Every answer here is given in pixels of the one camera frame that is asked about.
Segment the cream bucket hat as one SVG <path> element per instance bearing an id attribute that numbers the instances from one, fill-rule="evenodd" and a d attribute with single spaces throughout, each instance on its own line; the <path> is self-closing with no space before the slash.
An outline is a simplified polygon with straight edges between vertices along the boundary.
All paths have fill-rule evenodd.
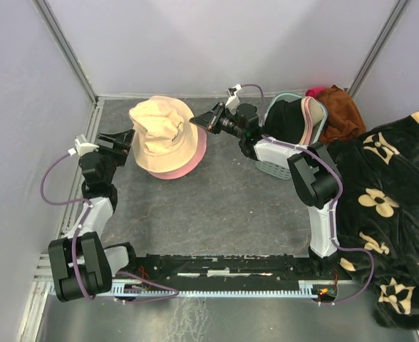
<path id="1" fill-rule="evenodd" d="M 197 152 L 199 137 L 189 106 L 181 100 L 155 95 L 128 112 L 135 131 L 132 149 L 137 165 L 165 173 L 186 165 Z"/>

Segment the black cloth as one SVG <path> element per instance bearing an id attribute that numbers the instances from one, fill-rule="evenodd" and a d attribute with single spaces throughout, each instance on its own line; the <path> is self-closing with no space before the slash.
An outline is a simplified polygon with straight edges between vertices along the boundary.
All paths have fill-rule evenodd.
<path id="1" fill-rule="evenodd" d="M 303 98 L 291 102 L 275 101 L 268 110 L 262 128 L 263 134 L 286 143 L 303 144 L 307 134 L 307 121 L 301 108 L 302 100 Z"/>

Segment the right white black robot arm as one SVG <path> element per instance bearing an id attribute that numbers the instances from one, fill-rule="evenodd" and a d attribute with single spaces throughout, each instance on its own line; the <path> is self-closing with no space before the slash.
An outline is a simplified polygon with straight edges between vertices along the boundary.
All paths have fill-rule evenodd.
<path id="1" fill-rule="evenodd" d="M 309 272 L 318 279 L 331 274 L 340 247 L 336 206 L 343 185 L 326 147 L 319 142 L 310 146 L 295 145 L 265 135 L 259 125 L 257 108 L 247 103 L 238 105 L 234 114 L 224 103 L 217 103 L 190 122 L 212 134 L 233 135 L 239 139 L 239 148 L 246 157 L 290 171 L 296 194 L 309 211 Z"/>

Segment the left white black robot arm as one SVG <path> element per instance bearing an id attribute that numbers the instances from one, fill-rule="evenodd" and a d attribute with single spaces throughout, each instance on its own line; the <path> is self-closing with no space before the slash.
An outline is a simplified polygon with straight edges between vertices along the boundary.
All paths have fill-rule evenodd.
<path id="1" fill-rule="evenodd" d="M 130 243 L 103 247 L 100 241 L 118 205 L 114 174 L 125 165 L 134 134 L 133 129 L 100 133 L 95 142 L 78 135 L 75 146 L 59 158 L 76 156 L 83 176 L 82 196 L 75 200 L 82 204 L 81 213 L 64 237 L 48 245 L 53 285 L 61 302 L 93 300 L 111 290 L 117 273 L 130 278 L 138 272 L 139 261 Z"/>

